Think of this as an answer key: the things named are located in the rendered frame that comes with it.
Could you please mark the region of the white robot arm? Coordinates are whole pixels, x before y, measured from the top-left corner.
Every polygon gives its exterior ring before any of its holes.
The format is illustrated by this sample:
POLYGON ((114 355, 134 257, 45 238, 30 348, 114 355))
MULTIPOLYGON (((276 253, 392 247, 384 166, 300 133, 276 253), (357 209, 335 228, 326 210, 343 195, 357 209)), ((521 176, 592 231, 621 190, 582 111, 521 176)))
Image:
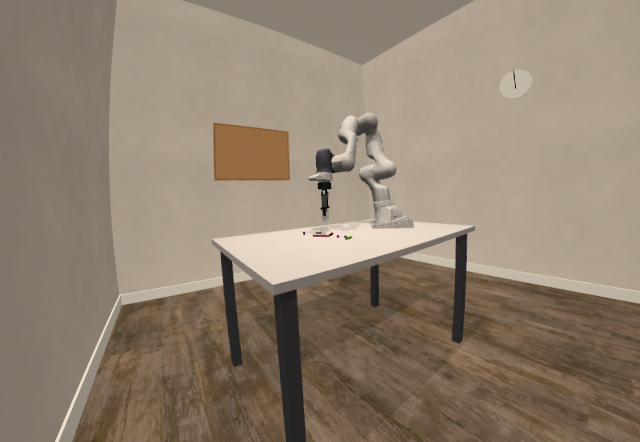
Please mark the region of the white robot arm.
POLYGON ((335 156, 330 152, 330 149, 318 150, 316 154, 317 175, 310 176, 309 181, 330 182, 332 181, 332 173, 350 172, 355 165, 357 136, 365 133, 367 155, 375 159, 375 164, 361 168, 359 177, 371 189, 375 208, 375 224, 381 224, 396 222, 407 218, 407 216, 403 215, 401 209, 393 205, 388 187, 379 181, 394 176, 396 166, 385 157, 381 135, 377 127, 378 120, 373 113, 366 113, 359 118, 348 116, 338 132, 339 140, 347 144, 346 152, 335 156))

